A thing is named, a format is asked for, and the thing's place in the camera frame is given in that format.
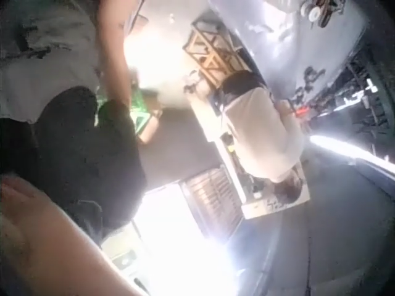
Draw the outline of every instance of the floor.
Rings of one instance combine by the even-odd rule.
[[[191,22],[207,9],[207,0],[148,0],[140,14],[149,23],[125,45],[128,63],[138,69],[140,86],[157,91],[167,107],[189,107],[183,87],[196,65],[182,47]]]
[[[253,286],[273,247],[273,232],[281,225],[267,277],[267,295],[305,295],[309,248],[311,295],[349,295],[384,246],[394,243],[394,237],[388,240],[388,236],[393,231],[395,207],[377,187],[340,160],[319,155],[305,171],[311,201],[247,221],[241,241],[248,243],[239,249],[239,267],[249,268],[244,280]],[[252,295],[251,290],[242,295]]]

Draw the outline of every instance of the wall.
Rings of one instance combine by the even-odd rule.
[[[221,162],[192,110],[165,109],[152,141],[140,147],[140,156],[148,190],[193,176]]]

